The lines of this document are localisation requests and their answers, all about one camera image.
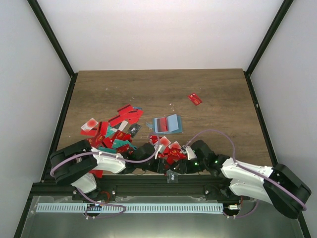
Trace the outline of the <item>small black card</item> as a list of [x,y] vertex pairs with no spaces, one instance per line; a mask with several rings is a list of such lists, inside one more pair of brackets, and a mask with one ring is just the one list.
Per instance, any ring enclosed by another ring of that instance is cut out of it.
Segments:
[[167,183],[178,183],[178,173],[172,170],[166,172]]

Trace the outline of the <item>red card black stripe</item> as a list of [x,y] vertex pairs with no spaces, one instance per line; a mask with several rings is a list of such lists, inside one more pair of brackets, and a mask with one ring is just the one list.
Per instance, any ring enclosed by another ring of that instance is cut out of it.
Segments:
[[157,128],[159,133],[168,131],[168,122],[166,117],[157,119]]

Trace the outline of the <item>teal leather card holder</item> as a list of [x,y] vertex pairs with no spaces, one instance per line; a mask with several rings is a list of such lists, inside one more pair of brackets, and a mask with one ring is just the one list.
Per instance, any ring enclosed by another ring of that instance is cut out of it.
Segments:
[[146,126],[149,129],[152,129],[155,134],[174,134],[183,132],[182,118],[177,114],[154,118],[151,123],[147,122]]

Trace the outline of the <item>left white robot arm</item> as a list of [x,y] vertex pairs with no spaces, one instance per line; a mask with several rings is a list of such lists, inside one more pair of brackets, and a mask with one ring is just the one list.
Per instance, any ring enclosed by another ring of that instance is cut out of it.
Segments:
[[131,152],[107,152],[81,140],[50,155],[50,175],[58,185],[71,185],[84,192],[90,200],[100,197],[101,187],[92,170],[113,174],[130,174],[136,169],[149,170],[158,161],[158,155],[166,148],[158,141],[145,143]]

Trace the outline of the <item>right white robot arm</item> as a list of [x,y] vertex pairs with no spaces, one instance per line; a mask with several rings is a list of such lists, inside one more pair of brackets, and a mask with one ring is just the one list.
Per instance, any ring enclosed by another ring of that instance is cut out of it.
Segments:
[[312,194],[310,188],[284,164],[270,167],[241,162],[216,154],[202,140],[182,146],[180,155],[184,156],[181,173],[207,171],[214,177],[228,180],[220,187],[224,199],[247,196],[264,201],[290,219],[297,219],[306,210],[306,202]]

